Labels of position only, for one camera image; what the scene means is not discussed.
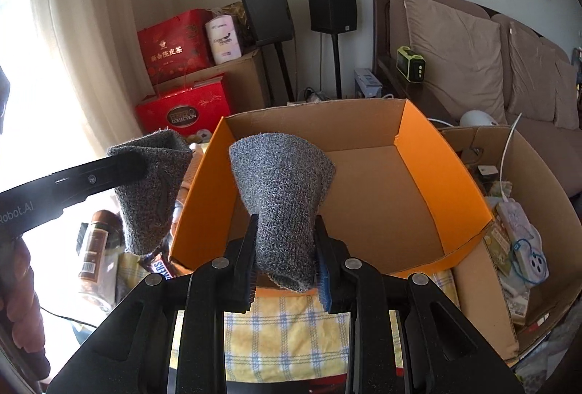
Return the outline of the person's left hand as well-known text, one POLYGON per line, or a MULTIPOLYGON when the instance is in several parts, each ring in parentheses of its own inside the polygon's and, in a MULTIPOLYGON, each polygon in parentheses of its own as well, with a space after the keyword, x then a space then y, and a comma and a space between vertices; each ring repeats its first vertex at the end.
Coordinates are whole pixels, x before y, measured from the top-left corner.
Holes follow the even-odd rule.
POLYGON ((31 266, 31 254, 22 240, 15 244, 14 274, 15 285, 10 294, 1 300, 1 309, 6 311, 13 323, 14 344, 29 354, 39 353, 45 345, 43 317, 33 285, 35 273, 31 266))

